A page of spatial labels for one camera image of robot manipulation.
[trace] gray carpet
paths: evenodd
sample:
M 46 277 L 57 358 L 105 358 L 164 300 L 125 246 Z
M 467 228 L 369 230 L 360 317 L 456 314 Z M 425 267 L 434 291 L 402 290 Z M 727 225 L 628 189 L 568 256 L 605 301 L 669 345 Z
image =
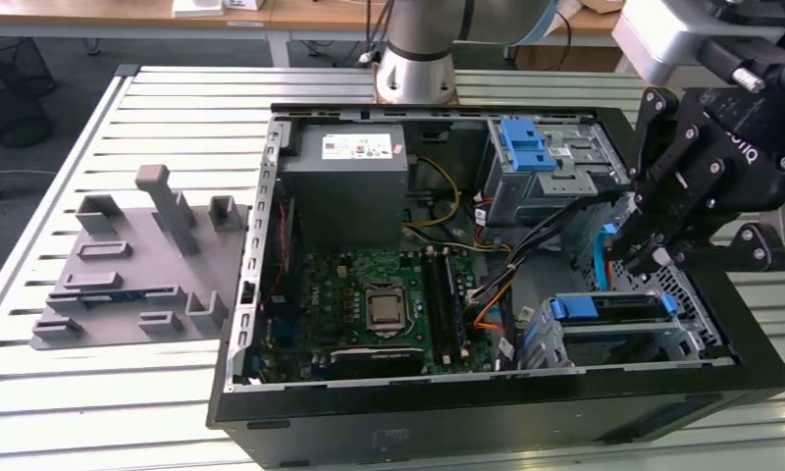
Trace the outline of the gray carpet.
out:
M 332 62 L 338 62 L 340 67 L 352 67 L 353 60 L 344 57 L 353 44 L 336 42 L 318 47 L 321 54 L 310 57 L 308 48 L 293 42 L 292 65 L 330 67 Z M 41 100 L 54 133 L 46 142 L 28 149 L 0 146 L 0 171 L 58 170 L 120 64 L 270 67 L 269 49 L 262 41 L 105 39 L 98 56 L 85 53 L 78 39 L 44 38 L 37 45 L 58 84 Z M 455 61 L 459 69 L 513 69 L 503 59 L 500 46 L 460 45 Z M 50 180 L 50 176 L 38 174 L 0 175 L 0 268 Z

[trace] gray stand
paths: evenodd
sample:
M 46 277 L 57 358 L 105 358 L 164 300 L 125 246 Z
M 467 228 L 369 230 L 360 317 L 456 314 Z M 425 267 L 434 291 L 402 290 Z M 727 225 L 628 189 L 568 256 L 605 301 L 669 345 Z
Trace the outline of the gray stand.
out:
M 168 186 L 169 169 L 140 168 L 150 208 L 120 209 L 88 196 L 84 226 L 48 308 L 36 349 L 217 339 L 234 304 L 248 207 L 229 196 L 189 208 Z

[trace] black trash can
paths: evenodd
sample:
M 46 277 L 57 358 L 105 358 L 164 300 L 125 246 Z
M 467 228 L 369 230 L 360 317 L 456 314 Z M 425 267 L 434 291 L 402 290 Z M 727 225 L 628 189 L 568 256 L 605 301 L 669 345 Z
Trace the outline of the black trash can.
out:
M 0 36 L 0 79 L 29 98 L 54 89 L 49 67 L 30 37 Z
M 52 122 L 40 103 L 9 88 L 0 79 L 0 143 L 29 147 L 52 134 Z

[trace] motherboard chip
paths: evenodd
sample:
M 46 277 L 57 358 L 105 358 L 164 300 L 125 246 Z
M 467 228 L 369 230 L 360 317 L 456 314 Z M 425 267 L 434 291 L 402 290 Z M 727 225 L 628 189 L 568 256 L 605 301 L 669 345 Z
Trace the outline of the motherboard chip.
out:
M 366 329 L 388 339 L 406 325 L 402 285 L 366 286 Z

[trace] metal table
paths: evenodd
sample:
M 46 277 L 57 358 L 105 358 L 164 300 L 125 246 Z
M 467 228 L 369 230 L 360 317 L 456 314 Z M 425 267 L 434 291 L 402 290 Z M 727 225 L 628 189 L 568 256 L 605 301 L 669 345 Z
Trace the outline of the metal table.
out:
M 615 75 L 503 72 L 460 72 L 459 83 L 465 104 L 620 107 L 632 121 L 643 86 Z M 162 163 L 189 204 L 216 193 L 252 204 L 270 102 L 370 100 L 370 76 L 344 70 L 144 67 L 136 77 L 113 79 L 0 273 L 1 471 L 257 469 L 224 433 L 204 426 L 216 340 L 34 351 L 30 329 L 80 230 L 70 213 L 86 194 L 112 193 L 120 206 L 149 204 L 134 171 Z M 785 360 L 785 274 L 733 279 Z M 785 393 L 647 445 L 394 467 L 679 471 L 705 464 L 785 469 Z

